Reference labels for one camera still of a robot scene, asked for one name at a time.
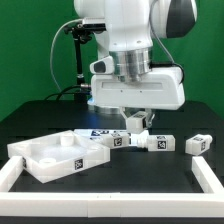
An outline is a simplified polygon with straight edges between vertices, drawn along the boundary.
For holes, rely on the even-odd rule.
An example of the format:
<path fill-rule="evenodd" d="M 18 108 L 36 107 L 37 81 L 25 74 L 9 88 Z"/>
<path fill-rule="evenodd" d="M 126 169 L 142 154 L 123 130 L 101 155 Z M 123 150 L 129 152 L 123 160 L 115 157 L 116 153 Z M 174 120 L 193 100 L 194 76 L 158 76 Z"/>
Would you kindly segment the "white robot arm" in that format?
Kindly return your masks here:
<path fill-rule="evenodd" d="M 126 130 L 151 126 L 155 109 L 184 104 L 184 71 L 173 60 L 151 61 L 153 42 L 185 36 L 197 20 L 195 0 L 74 0 L 81 25 L 98 43 L 98 60 L 90 65 L 97 107 L 115 107 Z"/>

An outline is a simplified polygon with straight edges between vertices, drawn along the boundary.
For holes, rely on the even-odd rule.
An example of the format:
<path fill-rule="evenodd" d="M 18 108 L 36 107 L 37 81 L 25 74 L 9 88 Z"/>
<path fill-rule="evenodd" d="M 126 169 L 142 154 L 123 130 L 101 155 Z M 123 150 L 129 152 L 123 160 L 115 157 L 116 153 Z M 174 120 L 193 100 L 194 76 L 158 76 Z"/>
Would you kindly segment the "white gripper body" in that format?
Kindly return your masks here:
<path fill-rule="evenodd" d="M 91 91 L 97 106 L 176 110 L 185 102 L 179 66 L 155 67 L 139 81 L 122 82 L 111 56 L 90 65 Z"/>

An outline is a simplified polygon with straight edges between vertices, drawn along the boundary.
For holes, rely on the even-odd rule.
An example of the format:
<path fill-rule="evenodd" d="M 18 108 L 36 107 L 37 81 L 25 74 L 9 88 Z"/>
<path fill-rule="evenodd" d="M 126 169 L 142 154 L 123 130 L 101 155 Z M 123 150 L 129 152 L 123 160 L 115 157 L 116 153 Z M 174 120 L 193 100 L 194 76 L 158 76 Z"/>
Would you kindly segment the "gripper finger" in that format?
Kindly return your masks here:
<path fill-rule="evenodd" d="M 130 110 L 128 108 L 120 107 L 119 110 L 124 120 L 127 120 L 131 116 Z"/>
<path fill-rule="evenodd" d="M 150 128 L 152 126 L 152 122 L 153 122 L 153 119 L 155 117 L 155 111 L 152 110 L 152 109 L 146 108 L 145 112 L 147 113 L 147 116 L 146 116 L 146 127 Z"/>

